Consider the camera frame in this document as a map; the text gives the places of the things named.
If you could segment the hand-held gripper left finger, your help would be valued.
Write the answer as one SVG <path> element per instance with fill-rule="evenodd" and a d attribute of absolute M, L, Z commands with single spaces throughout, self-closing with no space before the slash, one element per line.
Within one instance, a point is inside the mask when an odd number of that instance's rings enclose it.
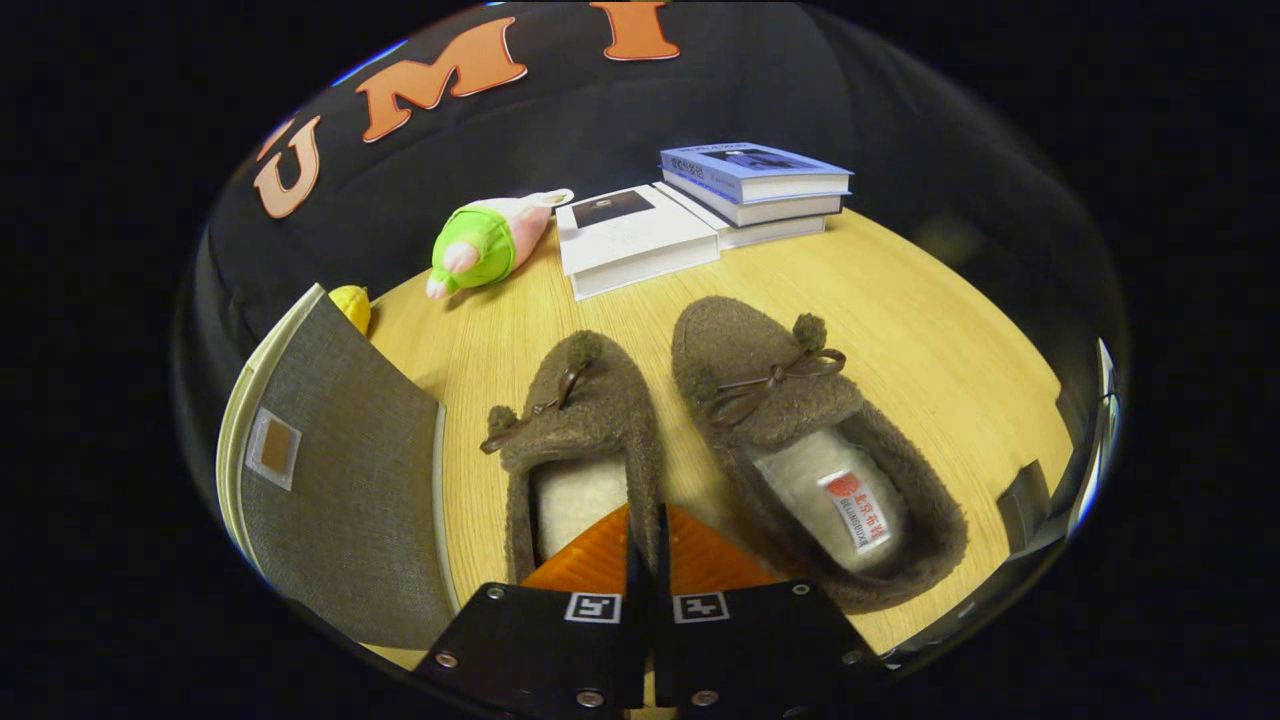
<path fill-rule="evenodd" d="M 477 589 L 415 676 L 488 714 L 628 714 L 650 629 L 652 574 L 620 506 L 525 580 Z"/>

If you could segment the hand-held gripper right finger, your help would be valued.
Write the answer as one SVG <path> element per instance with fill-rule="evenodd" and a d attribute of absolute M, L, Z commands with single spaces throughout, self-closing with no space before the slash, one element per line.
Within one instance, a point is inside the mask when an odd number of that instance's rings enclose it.
<path fill-rule="evenodd" d="M 835 714 L 891 671 L 813 579 L 777 579 L 668 503 L 657 570 L 655 701 L 677 714 Z"/>

